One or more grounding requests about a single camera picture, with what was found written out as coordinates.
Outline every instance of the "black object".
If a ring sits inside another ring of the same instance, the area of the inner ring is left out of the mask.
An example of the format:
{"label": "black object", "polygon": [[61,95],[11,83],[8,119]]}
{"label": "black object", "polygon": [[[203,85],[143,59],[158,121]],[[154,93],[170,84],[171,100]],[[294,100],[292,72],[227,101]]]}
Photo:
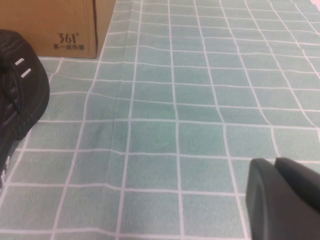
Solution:
{"label": "black object", "polygon": [[320,175],[304,165],[253,159],[246,205],[252,240],[320,239]]}
{"label": "black object", "polygon": [[45,112],[49,81],[31,45],[17,32],[0,29],[0,174],[8,153]]}

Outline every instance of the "cardboard box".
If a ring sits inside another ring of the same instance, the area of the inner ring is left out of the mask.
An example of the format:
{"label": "cardboard box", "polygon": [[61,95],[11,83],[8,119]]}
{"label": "cardboard box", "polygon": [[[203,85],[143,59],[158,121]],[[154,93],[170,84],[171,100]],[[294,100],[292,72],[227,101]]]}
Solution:
{"label": "cardboard box", "polygon": [[39,56],[96,58],[116,0],[0,0],[0,29],[20,33]]}

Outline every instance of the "plaid fabric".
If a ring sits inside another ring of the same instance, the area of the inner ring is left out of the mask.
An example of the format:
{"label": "plaid fabric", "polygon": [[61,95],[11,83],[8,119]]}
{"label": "plaid fabric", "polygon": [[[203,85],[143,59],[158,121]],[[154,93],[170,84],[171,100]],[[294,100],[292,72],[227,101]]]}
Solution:
{"label": "plaid fabric", "polygon": [[249,239],[252,158],[320,172],[319,28],[307,0],[119,0],[99,59],[41,58],[0,239]]}

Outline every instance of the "black sneaker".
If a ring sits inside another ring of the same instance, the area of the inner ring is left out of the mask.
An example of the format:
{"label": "black sneaker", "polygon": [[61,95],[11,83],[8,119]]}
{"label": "black sneaker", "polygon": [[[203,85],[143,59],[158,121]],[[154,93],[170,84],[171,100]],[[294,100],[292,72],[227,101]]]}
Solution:
{"label": "black sneaker", "polygon": [[0,29],[1,187],[11,146],[43,115],[49,95],[46,71],[31,45],[19,33]]}

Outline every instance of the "green fabric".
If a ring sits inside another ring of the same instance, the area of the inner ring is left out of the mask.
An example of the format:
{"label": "green fabric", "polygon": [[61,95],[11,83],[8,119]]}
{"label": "green fabric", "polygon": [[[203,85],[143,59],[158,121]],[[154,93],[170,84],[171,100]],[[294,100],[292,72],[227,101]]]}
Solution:
{"label": "green fabric", "polygon": [[249,239],[252,158],[320,172],[319,29],[309,0],[118,0],[100,58],[40,58],[0,239]]}

